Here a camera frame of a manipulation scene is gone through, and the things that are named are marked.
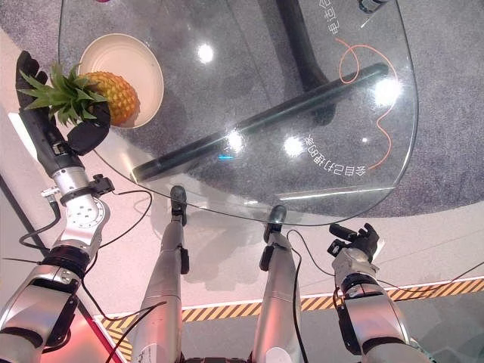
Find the black cable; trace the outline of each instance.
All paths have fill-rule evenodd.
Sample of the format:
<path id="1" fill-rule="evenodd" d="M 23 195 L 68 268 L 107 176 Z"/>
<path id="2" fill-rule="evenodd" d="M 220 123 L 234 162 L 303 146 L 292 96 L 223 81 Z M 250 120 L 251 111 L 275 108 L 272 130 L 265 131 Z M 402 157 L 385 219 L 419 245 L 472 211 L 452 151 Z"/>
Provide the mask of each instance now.
<path id="1" fill-rule="evenodd" d="M 145 190 L 142 190 L 142 189 L 138 189 L 137 191 L 124 191 L 122 193 L 115 193 L 114 191 L 112 191 L 111 193 L 113 193 L 114 195 L 124 195 L 124 194 L 131 194 L 131 193 L 146 193 L 146 194 L 148 194 L 148 196 L 150 198 L 150 202 L 149 202 L 148 206 L 146 207 L 146 210 L 144 211 L 144 213 L 141 215 L 140 219 L 138 221 L 136 221 L 136 223 L 134 225 L 132 225 L 130 228 L 128 228 L 126 231 L 124 231 L 122 234 L 120 234 L 118 237 L 116 237 L 116 238 L 110 240 L 109 242 L 106 242 L 105 244 L 99 246 L 99 249 L 104 248 L 106 246 L 109 246 L 113 242 L 119 240 L 121 237 L 124 237 L 125 235 L 127 235 L 146 216 L 146 214 L 148 213 L 148 211 L 151 208 L 151 204 L 153 203 L 153 196 L 151 195 L 151 193 L 149 191 L 145 191 Z"/>
<path id="2" fill-rule="evenodd" d="M 60 348 L 65 347 L 70 341 L 70 336 L 71 336 L 71 333 L 70 333 L 70 329 L 69 329 L 67 331 L 66 339 L 64 339 L 64 341 L 62 343 L 60 343 L 56 346 L 49 346 L 48 348 L 43 349 L 42 354 L 55 352 L 56 350 L 59 350 Z"/>
<path id="3" fill-rule="evenodd" d="M 402 291 L 407 291 L 409 293 L 426 293 L 427 291 L 434 291 L 434 290 L 438 290 L 440 289 L 441 287 L 444 287 L 444 286 L 447 286 L 449 284 L 452 284 L 454 281 L 458 280 L 459 278 L 461 278 L 462 276 L 468 274 L 469 272 L 471 272 L 472 270 L 475 270 L 476 268 L 480 267 L 484 265 L 484 261 L 478 263 L 477 265 L 475 265 L 474 267 L 471 267 L 469 268 L 467 271 L 463 272 L 462 274 L 458 275 L 456 278 L 453 278 L 452 280 L 450 280 L 449 282 L 445 283 L 445 284 L 442 284 L 442 285 L 439 285 L 439 286 L 436 286 L 436 287 L 431 287 L 430 289 L 425 289 L 425 290 L 419 290 L 419 291 L 413 291 L 413 290 L 409 290 L 409 289 L 404 289 L 402 287 L 398 287 L 394 284 L 391 284 L 390 282 L 386 282 L 385 280 L 378 280 L 379 282 L 382 282 L 384 284 L 387 284 L 389 286 L 392 286 L 392 287 L 396 287 L 397 289 L 399 290 L 402 290 Z"/>
<path id="4" fill-rule="evenodd" d="M 107 246 L 108 244 L 111 244 L 113 242 L 116 242 L 117 240 L 119 240 L 121 237 L 125 236 L 127 233 L 129 233 L 134 227 L 136 227 L 136 225 L 138 225 L 139 222 L 141 222 L 141 220 L 147 215 L 148 211 L 150 210 L 151 208 L 151 204 L 153 203 L 153 197 L 151 196 L 151 193 L 149 191 L 145 191 L 145 190 L 142 190 L 142 189 L 138 189 L 136 191 L 124 191 L 122 193 L 114 193 L 112 192 L 113 194 L 115 195 L 124 195 L 124 194 L 131 194 L 131 193 L 146 193 L 148 194 L 149 198 L 150 198 L 150 202 L 148 204 L 148 206 L 146 207 L 146 210 L 144 211 L 144 213 L 141 215 L 141 218 L 134 224 L 132 225 L 130 228 L 128 228 L 126 231 L 124 231 L 122 234 L 120 234 L 118 237 L 110 240 L 109 242 L 107 242 L 106 244 L 104 244 L 103 246 L 100 246 L 99 248 L 102 248 L 102 247 L 105 247 Z M 85 274 L 84 274 L 84 278 L 85 276 L 94 268 L 96 262 L 98 261 L 98 253 L 95 254 L 95 257 L 94 259 L 92 260 L 92 264 L 89 266 L 89 268 L 85 271 Z M 99 305 L 99 303 L 96 301 L 96 299 L 94 298 L 94 296 L 91 294 L 91 292 L 89 291 L 89 289 L 87 288 L 87 286 L 85 285 L 85 281 L 84 281 L 84 278 L 81 279 L 81 285 L 82 285 L 82 288 L 84 289 L 85 293 L 88 295 L 89 299 L 91 299 L 92 303 L 96 306 L 96 309 L 98 309 L 98 311 L 101 313 L 101 315 L 103 315 L 103 318 L 105 318 L 106 320 L 108 321 L 118 321 L 118 320 L 122 320 L 124 318 L 128 318 L 129 316 L 133 316 L 133 315 L 137 315 L 139 314 L 140 312 L 143 312 L 145 309 L 148 309 L 148 308 L 144 308 L 144 309 L 141 309 L 141 310 L 138 310 L 137 312 L 133 312 L 132 314 L 129 314 L 129 315 L 125 315 L 121 318 L 108 318 L 106 316 L 106 314 L 104 313 L 103 309 L 101 308 L 101 306 Z"/>
<path id="5" fill-rule="evenodd" d="M 300 234 L 300 232 L 297 229 L 291 229 L 286 233 L 287 240 L 289 240 L 289 233 L 290 232 L 295 232 L 299 235 L 299 238 L 301 238 L 301 241 L 304 243 L 304 247 L 306 248 L 306 251 L 308 251 L 309 257 L 311 257 L 312 263 L 315 264 L 316 268 L 318 268 L 318 270 L 321 271 L 322 273 L 324 273 L 328 276 L 334 277 L 334 274 L 331 274 L 330 272 L 327 272 L 327 271 L 323 270 L 321 267 L 319 267 L 319 265 L 316 263 L 315 259 L 312 257 L 311 251 L 309 250 L 308 245 L 306 244 L 306 241 L 304 240 L 304 237 Z"/>
<path id="6" fill-rule="evenodd" d="M 336 284 L 334 285 L 334 292 L 333 292 L 333 306 L 334 306 L 334 309 L 337 310 L 338 308 L 338 304 L 336 304 L 336 298 L 338 296 L 338 290 L 340 288 L 338 286 L 336 286 Z"/>
<path id="7" fill-rule="evenodd" d="M 301 332 L 299 331 L 299 325 L 297 324 L 297 313 L 296 313 L 296 293 L 297 293 L 297 276 L 299 275 L 299 268 L 301 267 L 301 261 L 303 258 L 294 248 L 291 250 L 299 256 L 299 262 L 297 263 L 296 267 L 296 275 L 294 276 L 294 288 L 293 288 L 293 321 L 294 321 L 294 329 L 296 330 L 297 341 L 299 343 L 299 348 L 301 349 L 302 359 L 304 363 L 308 363 L 308 356 L 306 355 L 306 350 L 304 349 L 303 339 L 301 337 Z"/>
<path id="8" fill-rule="evenodd" d="M 109 361 L 113 358 L 114 353 L 116 352 L 116 349 L 119 348 L 123 340 L 128 336 L 129 332 L 149 313 L 151 313 L 155 308 L 161 305 L 165 305 L 166 301 L 162 301 L 157 303 L 156 305 L 150 306 L 148 308 L 144 308 L 143 310 L 147 310 L 144 314 L 140 315 L 135 321 L 132 322 L 132 324 L 129 326 L 128 329 L 124 332 L 124 334 L 120 337 L 118 340 L 118 343 L 111 349 L 111 353 L 109 353 L 109 356 L 106 359 L 106 363 L 109 363 Z"/>
<path id="9" fill-rule="evenodd" d="M 47 247 L 40 247 L 40 246 L 37 246 L 35 244 L 28 244 L 27 242 L 24 242 L 27 238 L 36 236 L 37 234 L 45 232 L 48 229 L 54 227 L 61 220 L 61 211 L 59 210 L 59 204 L 57 203 L 57 201 L 56 200 L 49 201 L 48 204 L 51 206 L 52 211 L 54 212 L 54 220 L 52 222 L 50 222 L 48 225 L 46 225 L 46 226 L 44 226 L 40 229 L 37 229 L 34 232 L 25 234 L 24 236 L 20 237 L 18 242 L 21 245 L 23 245 L 25 247 L 35 248 L 36 250 L 41 250 L 41 251 L 46 251 L 46 252 L 50 251 L 50 249 L 48 249 Z"/>
<path id="10" fill-rule="evenodd" d="M 323 270 L 321 267 L 319 267 L 319 266 L 318 266 L 318 264 L 316 263 L 315 259 L 312 257 L 311 251 L 309 250 L 308 245 L 306 244 L 306 241 L 304 240 L 304 238 L 303 238 L 303 236 L 300 234 L 300 232 L 299 232 L 299 231 L 297 231 L 296 229 L 291 229 L 291 230 L 289 230 L 289 231 L 287 232 L 287 234 L 286 234 L 286 238 L 287 238 L 288 240 L 289 240 L 289 233 L 290 233 L 290 232 L 296 232 L 296 233 L 299 235 L 299 237 L 301 238 L 302 242 L 304 243 L 304 247 L 305 247 L 305 248 L 306 248 L 306 250 L 308 251 L 309 257 L 311 257 L 312 263 L 314 263 L 314 265 L 316 266 L 316 268 L 318 268 L 318 270 L 319 270 L 319 271 L 321 271 L 321 272 L 325 273 L 326 275 L 334 276 L 333 274 L 330 274 L 329 272 L 326 272 L 325 270 Z M 444 287 L 444 286 L 447 286 L 447 285 L 449 285 L 449 284 L 452 284 L 453 282 L 455 282 L 456 280 L 458 280 L 458 279 L 459 279 L 459 278 L 461 278 L 462 276 L 464 276 L 464 275 L 468 274 L 469 272 L 471 272 L 471 271 L 475 270 L 476 268 L 479 268 L 481 265 L 484 265 L 484 261 L 482 261 L 482 262 L 478 263 L 478 264 L 477 264 L 477 265 L 475 265 L 474 267 L 469 268 L 468 270 L 466 270 L 465 272 L 463 272 L 462 274 L 458 275 L 457 277 L 453 278 L 452 280 L 450 280 L 449 282 L 447 282 L 447 283 L 445 283 L 445 284 L 442 284 L 442 285 L 439 285 L 439 286 L 436 286 L 436 287 L 431 287 L 430 289 L 419 290 L 419 291 L 414 291 L 414 290 L 405 289 L 405 288 L 403 288 L 403 287 L 398 287 L 398 286 L 396 286 L 396 285 L 394 285 L 394 284 L 391 284 L 390 282 L 385 281 L 385 280 L 379 280 L 379 279 L 377 279 L 377 281 L 379 281 L 379 282 L 381 282 L 381 283 L 383 283 L 383 284 L 387 284 L 387 285 L 389 285 L 389 286 L 391 286 L 391 287 L 395 287 L 395 288 L 397 288 L 397 289 L 399 289 L 399 290 L 401 290 L 401 291 L 407 291 L 407 292 L 409 292 L 409 293 L 416 293 L 416 292 L 418 292 L 418 293 L 426 293 L 426 292 L 428 292 L 428 291 L 434 291 L 434 290 L 438 290 L 438 289 L 440 289 L 440 288 L 442 288 L 442 287 Z"/>
<path id="11" fill-rule="evenodd" d="M 8 261 L 18 261 L 18 262 L 28 262 L 28 263 L 35 263 L 36 265 L 40 265 L 40 261 L 32 261 L 31 259 L 14 259 L 12 257 L 4 257 L 2 259 L 6 259 Z"/>

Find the hazard stripe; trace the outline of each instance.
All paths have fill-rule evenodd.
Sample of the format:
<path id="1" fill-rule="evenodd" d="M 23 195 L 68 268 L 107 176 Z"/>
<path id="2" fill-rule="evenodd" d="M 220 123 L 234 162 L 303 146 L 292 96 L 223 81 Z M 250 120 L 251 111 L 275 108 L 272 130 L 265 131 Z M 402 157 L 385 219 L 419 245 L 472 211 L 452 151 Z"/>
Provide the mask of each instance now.
<path id="1" fill-rule="evenodd" d="M 394 287 L 386 288 L 388 296 L 396 301 L 406 299 L 427 299 L 441 296 L 452 296 L 464 293 L 475 293 L 484 290 L 484 278 L 468 278 L 452 283 L 427 284 L 422 286 L 409 286 L 400 290 Z M 332 294 L 320 294 L 301 297 L 301 310 L 310 312 L 315 310 L 333 309 Z M 247 303 L 231 303 L 219 306 L 184 308 L 181 318 L 185 322 L 207 321 L 225 318 L 238 318 L 245 316 L 257 316 L 262 311 L 261 301 Z M 121 338 L 126 329 L 136 319 L 137 315 L 129 316 L 118 321 L 108 321 L 103 317 L 97 317 L 99 325 L 111 336 L 115 343 Z M 119 351 L 126 361 L 131 361 L 132 345 L 124 340 L 119 345 Z"/>

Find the glass tabletop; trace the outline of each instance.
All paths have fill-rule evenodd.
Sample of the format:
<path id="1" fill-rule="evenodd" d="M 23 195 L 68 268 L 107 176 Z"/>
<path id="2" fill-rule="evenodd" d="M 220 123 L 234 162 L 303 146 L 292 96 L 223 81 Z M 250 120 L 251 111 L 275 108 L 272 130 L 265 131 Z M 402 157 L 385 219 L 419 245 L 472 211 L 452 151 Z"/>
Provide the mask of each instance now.
<path id="1" fill-rule="evenodd" d="M 370 209 L 405 171 L 417 92 L 397 2 L 64 2 L 60 62 L 109 33 L 142 41 L 163 72 L 154 118 L 96 149 L 139 185 L 183 185 L 190 205 L 260 221 L 284 204 L 287 224 L 323 225 Z"/>

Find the orange cable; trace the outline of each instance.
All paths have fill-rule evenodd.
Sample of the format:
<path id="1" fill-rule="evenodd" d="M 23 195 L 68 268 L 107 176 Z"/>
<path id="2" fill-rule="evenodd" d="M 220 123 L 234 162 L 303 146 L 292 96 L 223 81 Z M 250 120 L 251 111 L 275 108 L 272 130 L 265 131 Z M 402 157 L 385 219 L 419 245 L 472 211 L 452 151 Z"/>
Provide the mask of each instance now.
<path id="1" fill-rule="evenodd" d="M 399 78 L 396 74 L 396 71 L 395 71 L 395 67 L 393 66 L 392 62 L 390 62 L 390 60 L 385 56 L 385 54 L 383 54 L 381 51 L 378 51 L 377 49 L 371 47 L 370 45 L 367 45 L 367 44 L 356 44 L 356 45 L 352 45 L 352 46 L 349 46 L 348 44 L 346 44 L 342 39 L 339 39 L 339 38 L 335 38 L 337 42 L 343 44 L 344 46 L 346 46 L 348 49 L 346 49 L 346 51 L 343 53 L 343 55 L 341 56 L 341 59 L 340 59 L 340 66 L 339 66 L 339 74 L 340 74 L 340 80 L 341 82 L 345 83 L 345 84 L 349 84 L 349 83 L 352 83 L 354 82 L 357 78 L 358 78 L 358 75 L 360 73 L 360 63 L 359 63 L 359 60 L 358 60 L 358 56 L 356 55 L 354 49 L 356 48 L 366 48 L 366 49 L 370 49 L 371 51 L 374 51 L 375 53 L 377 53 L 378 55 L 380 55 L 387 63 L 388 65 L 390 66 L 390 68 L 392 69 L 393 71 L 393 75 L 395 77 L 395 82 L 398 84 L 399 83 Z M 346 81 L 343 79 L 343 61 L 346 57 L 346 55 L 349 53 L 349 52 L 352 52 L 353 54 L 353 57 L 355 58 L 355 61 L 356 61 L 356 74 L 355 76 L 350 79 L 349 81 Z M 392 138 L 390 137 L 390 135 L 388 134 L 388 132 L 386 132 L 386 130 L 381 126 L 380 124 L 380 121 L 385 117 L 387 116 L 390 111 L 393 109 L 393 107 L 395 106 L 395 102 L 396 102 L 396 99 L 393 100 L 393 103 L 392 105 L 389 107 L 388 110 L 386 110 L 386 112 L 381 115 L 380 117 L 378 117 L 377 119 L 377 127 L 378 129 L 386 136 L 386 138 L 388 139 L 388 150 L 386 151 L 386 154 L 385 156 L 378 162 L 378 163 L 375 163 L 374 165 L 372 166 L 369 166 L 368 169 L 374 169 L 376 167 L 378 167 L 379 165 L 381 165 L 385 160 L 386 158 L 390 155 L 390 151 L 392 150 Z"/>

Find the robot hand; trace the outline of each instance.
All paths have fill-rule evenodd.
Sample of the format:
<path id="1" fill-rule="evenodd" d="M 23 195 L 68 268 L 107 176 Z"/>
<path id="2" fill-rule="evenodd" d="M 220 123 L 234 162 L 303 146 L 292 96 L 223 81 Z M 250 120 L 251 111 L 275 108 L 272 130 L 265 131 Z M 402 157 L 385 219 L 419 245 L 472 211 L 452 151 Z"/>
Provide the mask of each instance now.
<path id="1" fill-rule="evenodd" d="M 47 75 L 38 72 L 39 63 L 26 51 L 17 60 L 16 87 L 29 89 L 20 71 L 33 77 L 34 82 L 47 81 Z M 81 123 L 65 141 L 47 107 L 31 110 L 28 105 L 35 98 L 23 92 L 17 94 L 21 121 L 36 149 L 37 160 L 57 185 L 51 188 L 52 193 L 62 195 L 60 201 L 67 216 L 62 234 L 0 312 L 0 361 L 36 363 L 43 352 L 58 349 L 68 341 L 79 301 L 76 292 L 98 251 L 102 228 L 110 216 L 109 207 L 98 197 L 114 186 L 102 175 L 89 181 L 79 159 L 106 137 L 110 114 L 105 102 L 96 105 L 92 112 L 97 117 L 95 123 Z"/>
<path id="2" fill-rule="evenodd" d="M 410 332 L 400 309 L 377 283 L 378 268 L 371 264 L 379 236 L 368 223 L 357 232 L 330 226 L 335 240 L 327 250 L 333 261 L 335 285 L 343 292 L 337 306 L 345 347 L 362 355 L 363 363 L 428 363 L 410 346 Z"/>
<path id="3" fill-rule="evenodd" d="M 80 123 L 67 135 L 67 141 L 56 126 L 55 118 L 49 119 L 48 107 L 28 109 L 35 98 L 19 92 L 20 89 L 31 89 L 32 86 L 22 77 L 21 72 L 32 76 L 37 82 L 45 84 L 47 74 L 39 72 L 39 62 L 29 52 L 22 51 L 17 59 L 15 87 L 20 105 L 20 118 L 26 127 L 36 149 L 37 160 L 44 166 L 49 176 L 62 168 L 82 167 L 78 155 L 85 155 L 97 147 L 106 138 L 110 128 L 110 114 L 106 102 L 96 104 L 94 122 Z"/>

